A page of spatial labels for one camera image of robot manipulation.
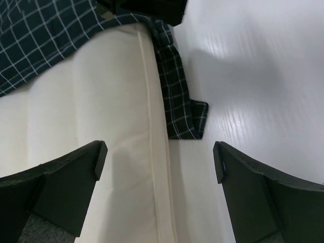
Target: floor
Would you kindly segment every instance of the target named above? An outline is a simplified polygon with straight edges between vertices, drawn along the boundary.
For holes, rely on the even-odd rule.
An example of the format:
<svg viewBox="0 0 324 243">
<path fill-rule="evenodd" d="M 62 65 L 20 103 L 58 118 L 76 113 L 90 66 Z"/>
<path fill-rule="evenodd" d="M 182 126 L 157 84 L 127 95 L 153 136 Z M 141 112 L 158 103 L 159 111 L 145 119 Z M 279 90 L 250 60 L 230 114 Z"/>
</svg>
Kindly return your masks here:
<svg viewBox="0 0 324 243">
<path fill-rule="evenodd" d="M 215 141 L 324 184 L 323 12 L 317 0 L 189 0 L 174 36 L 210 113 L 202 141 L 170 141 L 179 243 L 235 242 Z"/>
</svg>

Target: gray fabric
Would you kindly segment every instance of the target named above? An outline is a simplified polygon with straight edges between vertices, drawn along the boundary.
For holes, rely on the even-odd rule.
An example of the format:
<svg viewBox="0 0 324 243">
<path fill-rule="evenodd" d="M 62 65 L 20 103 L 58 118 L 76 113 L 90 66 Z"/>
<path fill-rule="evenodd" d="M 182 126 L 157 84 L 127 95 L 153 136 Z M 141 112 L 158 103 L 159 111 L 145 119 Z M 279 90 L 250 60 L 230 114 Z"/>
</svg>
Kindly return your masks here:
<svg viewBox="0 0 324 243">
<path fill-rule="evenodd" d="M 281 233 L 277 233 L 260 241 L 259 243 L 284 243 L 284 240 L 282 239 Z"/>
<path fill-rule="evenodd" d="M 31 214 L 18 243 L 73 243 L 75 237 L 64 229 Z"/>
</svg>

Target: dark green plaid fabric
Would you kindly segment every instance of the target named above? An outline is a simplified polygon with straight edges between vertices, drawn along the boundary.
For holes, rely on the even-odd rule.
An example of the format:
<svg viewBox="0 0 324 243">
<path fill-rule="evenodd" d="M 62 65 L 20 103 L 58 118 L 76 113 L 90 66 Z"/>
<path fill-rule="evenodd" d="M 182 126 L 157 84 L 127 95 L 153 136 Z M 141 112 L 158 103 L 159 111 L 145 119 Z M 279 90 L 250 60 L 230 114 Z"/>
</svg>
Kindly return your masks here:
<svg viewBox="0 0 324 243">
<path fill-rule="evenodd" d="M 169 138 L 201 139 L 208 104 L 190 100 L 169 26 L 123 10 L 105 20 L 96 8 L 95 0 L 0 0 L 0 97 L 74 53 L 94 34 L 141 22 L 152 33 Z"/>
</svg>

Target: black plastic part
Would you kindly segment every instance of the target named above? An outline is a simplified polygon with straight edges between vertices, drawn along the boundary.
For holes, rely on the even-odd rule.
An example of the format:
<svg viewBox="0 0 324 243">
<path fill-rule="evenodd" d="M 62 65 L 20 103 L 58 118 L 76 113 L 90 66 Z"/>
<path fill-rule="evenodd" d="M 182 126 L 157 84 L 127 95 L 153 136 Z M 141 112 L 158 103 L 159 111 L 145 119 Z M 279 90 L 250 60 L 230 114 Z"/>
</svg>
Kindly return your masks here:
<svg viewBox="0 0 324 243">
<path fill-rule="evenodd" d="M 324 242 L 323 185 L 276 170 L 224 142 L 218 144 L 226 170 L 222 184 L 237 242 L 259 242 L 247 238 L 253 234 L 260 238 L 269 236 L 269 230 L 260 234 L 262 231 L 255 220 L 255 216 L 267 211 L 272 212 L 285 243 Z M 260 194 L 267 198 L 268 209 L 260 207 L 264 205 Z"/>
<path fill-rule="evenodd" d="M 182 22 L 187 0 L 98 0 L 111 12 L 120 7 L 176 26 Z"/>
<path fill-rule="evenodd" d="M 220 144 L 226 176 L 222 185 L 237 243 L 256 243 L 280 229 L 262 174 L 254 173 Z"/>
<path fill-rule="evenodd" d="M 213 153 L 214 153 L 214 163 L 215 163 L 215 170 L 216 170 L 216 175 L 217 175 L 217 183 L 221 184 L 222 180 L 225 176 L 225 167 L 224 167 L 224 162 L 221 157 L 221 153 L 219 152 L 220 149 L 220 142 L 216 142 Z"/>
<path fill-rule="evenodd" d="M 106 154 L 104 142 L 94 141 L 0 178 L 0 242 L 17 242 L 31 212 L 79 236 Z"/>
<path fill-rule="evenodd" d="M 107 152 L 108 152 L 108 148 L 107 148 L 106 144 L 103 141 L 101 141 L 101 146 L 100 146 L 100 150 L 99 150 L 98 159 L 97 159 L 97 161 L 95 163 L 95 166 L 94 166 L 94 173 L 95 173 L 95 176 L 97 178 L 97 181 L 100 180 L 101 173 L 102 173 L 102 170 L 103 170 L 103 166 L 105 165 Z"/>
</svg>

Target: bed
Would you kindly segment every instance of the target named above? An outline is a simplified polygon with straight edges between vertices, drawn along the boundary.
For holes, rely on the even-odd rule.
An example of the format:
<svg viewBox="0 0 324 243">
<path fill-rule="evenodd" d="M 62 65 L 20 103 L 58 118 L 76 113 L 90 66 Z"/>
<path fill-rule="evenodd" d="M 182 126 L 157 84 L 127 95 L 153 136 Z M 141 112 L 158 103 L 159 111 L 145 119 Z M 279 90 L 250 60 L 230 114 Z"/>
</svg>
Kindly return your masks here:
<svg viewBox="0 0 324 243">
<path fill-rule="evenodd" d="M 0 113 L 0 177 L 106 142 L 102 176 L 75 242 L 177 242 L 163 97 L 144 25 L 97 34 L 1 97 Z"/>
</svg>

